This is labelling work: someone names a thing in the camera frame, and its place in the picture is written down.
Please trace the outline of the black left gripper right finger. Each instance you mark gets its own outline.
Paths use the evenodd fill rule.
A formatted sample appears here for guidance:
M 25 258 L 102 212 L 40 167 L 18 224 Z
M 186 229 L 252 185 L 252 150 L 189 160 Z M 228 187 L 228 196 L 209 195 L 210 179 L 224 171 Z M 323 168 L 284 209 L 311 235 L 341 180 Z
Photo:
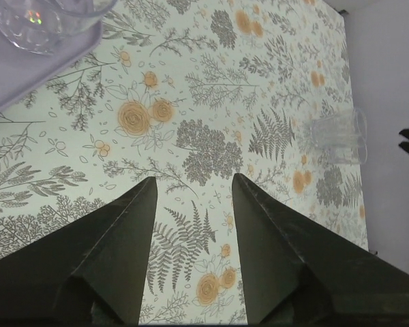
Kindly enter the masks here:
M 232 180 L 251 324 L 409 324 L 409 274 L 271 197 Z

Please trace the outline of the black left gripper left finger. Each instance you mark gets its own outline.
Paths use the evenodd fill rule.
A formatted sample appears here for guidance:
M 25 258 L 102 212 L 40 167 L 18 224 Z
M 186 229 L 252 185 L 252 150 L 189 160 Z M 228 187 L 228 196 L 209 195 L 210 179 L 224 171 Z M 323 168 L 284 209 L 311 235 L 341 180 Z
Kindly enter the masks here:
M 156 207 L 148 177 L 0 259 L 0 324 L 137 324 Z

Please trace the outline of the clear faceted tumbler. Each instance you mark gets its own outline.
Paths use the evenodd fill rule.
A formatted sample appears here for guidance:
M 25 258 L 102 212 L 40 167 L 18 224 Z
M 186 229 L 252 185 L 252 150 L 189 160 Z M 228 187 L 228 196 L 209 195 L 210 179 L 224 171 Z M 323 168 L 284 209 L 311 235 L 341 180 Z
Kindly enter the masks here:
M 62 40 L 99 23 L 116 1 L 0 1 L 0 32 L 15 47 L 50 55 Z

